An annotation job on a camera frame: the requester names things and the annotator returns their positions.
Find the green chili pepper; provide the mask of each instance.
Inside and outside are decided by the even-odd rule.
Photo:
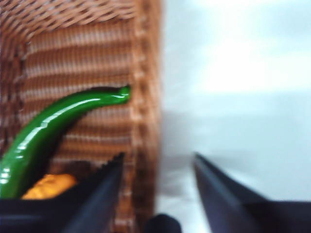
[[[32,184],[46,151],[63,130],[86,111],[122,104],[130,87],[93,89],[60,99],[38,114],[17,136],[0,162],[0,198],[19,198]]]

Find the white backdrop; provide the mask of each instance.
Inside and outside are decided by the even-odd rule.
[[[157,211],[208,233],[199,151],[271,199],[311,200],[311,1],[166,0]]]

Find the white surface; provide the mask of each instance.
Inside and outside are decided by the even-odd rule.
[[[311,1],[166,0],[157,211],[207,233],[199,151],[268,198],[311,200]]]

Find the orange object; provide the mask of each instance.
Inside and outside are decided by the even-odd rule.
[[[76,179],[69,174],[45,175],[22,196],[22,199],[49,199],[63,193],[77,184]]]

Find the woven basket wall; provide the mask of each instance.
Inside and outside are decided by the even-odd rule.
[[[159,154],[160,0],[2,0],[0,150],[40,110],[96,86],[132,87],[126,105],[86,114],[64,135],[52,173],[126,152],[111,231],[137,232],[153,213]]]

